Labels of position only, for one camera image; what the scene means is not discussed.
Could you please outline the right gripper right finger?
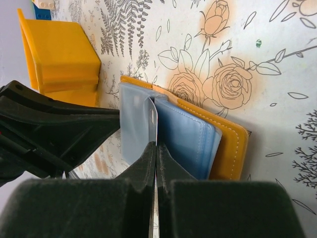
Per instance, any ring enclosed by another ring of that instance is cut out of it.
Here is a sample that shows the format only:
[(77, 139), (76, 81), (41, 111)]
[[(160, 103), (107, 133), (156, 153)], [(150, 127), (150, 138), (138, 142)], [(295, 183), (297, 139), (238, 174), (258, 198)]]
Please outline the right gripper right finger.
[(197, 180), (157, 147), (162, 238), (302, 238), (287, 192), (271, 182)]

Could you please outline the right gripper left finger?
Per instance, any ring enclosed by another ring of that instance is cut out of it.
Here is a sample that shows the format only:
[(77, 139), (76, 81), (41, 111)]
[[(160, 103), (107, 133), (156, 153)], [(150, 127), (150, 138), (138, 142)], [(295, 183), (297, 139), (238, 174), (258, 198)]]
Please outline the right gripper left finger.
[(114, 179), (30, 179), (0, 218), (3, 238), (151, 238), (156, 145)]

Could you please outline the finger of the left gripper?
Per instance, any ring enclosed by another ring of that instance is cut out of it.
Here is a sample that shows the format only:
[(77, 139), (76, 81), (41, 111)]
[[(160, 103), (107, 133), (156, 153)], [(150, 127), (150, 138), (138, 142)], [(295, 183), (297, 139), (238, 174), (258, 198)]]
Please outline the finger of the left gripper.
[(65, 103), (12, 81), (0, 89), (0, 182), (24, 172), (59, 178), (119, 128), (117, 109)]

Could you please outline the tan leather card holder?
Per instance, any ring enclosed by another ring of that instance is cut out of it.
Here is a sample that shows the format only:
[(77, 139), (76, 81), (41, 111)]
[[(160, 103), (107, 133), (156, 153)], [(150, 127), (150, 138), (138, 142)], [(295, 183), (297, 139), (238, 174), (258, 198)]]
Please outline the tan leather card holder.
[(119, 84), (121, 152), (134, 163), (149, 140), (149, 97), (157, 110), (157, 143), (197, 179), (239, 180), (249, 135), (245, 128), (167, 90), (122, 76)]

